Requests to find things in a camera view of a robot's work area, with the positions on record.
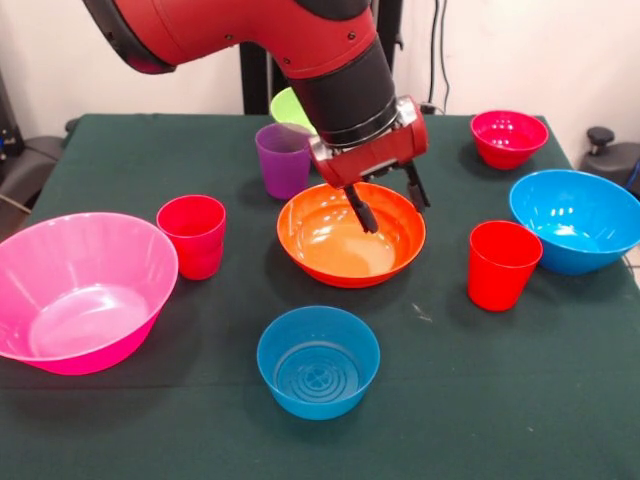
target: red robot arm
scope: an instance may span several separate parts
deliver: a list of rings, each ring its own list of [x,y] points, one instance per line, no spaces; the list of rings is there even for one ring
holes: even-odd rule
[[[365,231],[377,230],[353,184],[396,168],[417,209],[429,205],[413,158],[427,150],[424,119],[395,87],[369,0],[83,0],[132,68],[169,73],[241,42],[271,53],[318,132],[314,163],[344,188]]]

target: pink bowl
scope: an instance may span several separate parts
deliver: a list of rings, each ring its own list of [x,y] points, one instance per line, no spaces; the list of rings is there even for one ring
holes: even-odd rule
[[[524,164],[549,139],[549,130],[540,120],[509,110],[476,115],[471,133],[482,159],[499,170]]]
[[[0,355],[61,375],[123,361],[173,291],[178,257],[153,224],[80,213],[0,244]]]

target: red bowl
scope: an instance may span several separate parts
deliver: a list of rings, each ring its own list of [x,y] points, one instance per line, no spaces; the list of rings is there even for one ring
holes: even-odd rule
[[[509,110],[476,115],[471,120],[471,133],[482,159],[499,170],[519,167],[549,140],[544,123]]]

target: dark green cloth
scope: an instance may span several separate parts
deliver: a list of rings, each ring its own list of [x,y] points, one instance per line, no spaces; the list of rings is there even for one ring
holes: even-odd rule
[[[254,147],[268,118],[84,117],[32,223],[95,210],[153,221],[172,197],[203,193],[228,208],[226,253],[215,278],[178,282],[148,341],[109,371],[57,377],[0,361],[2,478],[640,478],[632,277],[622,262],[581,277],[539,269],[513,310],[474,307],[470,230],[509,218],[515,180],[568,163],[552,137],[523,168],[491,170],[469,120],[427,119],[424,251],[386,284],[347,291],[309,278],[277,243],[282,203],[267,197]],[[380,183],[404,193],[406,179]],[[255,360],[263,329],[309,304],[361,316],[382,350],[363,403],[323,423],[283,412]]]

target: large blue bowl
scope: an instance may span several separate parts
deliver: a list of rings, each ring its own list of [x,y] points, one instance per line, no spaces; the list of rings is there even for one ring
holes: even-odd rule
[[[605,267],[640,242],[640,202],[602,177],[544,170],[520,179],[511,212],[544,247],[540,265],[565,275]]]
[[[257,356],[276,401],[307,420],[328,420],[353,409],[380,365],[371,329],[349,312],[324,306],[278,317],[262,334]]]

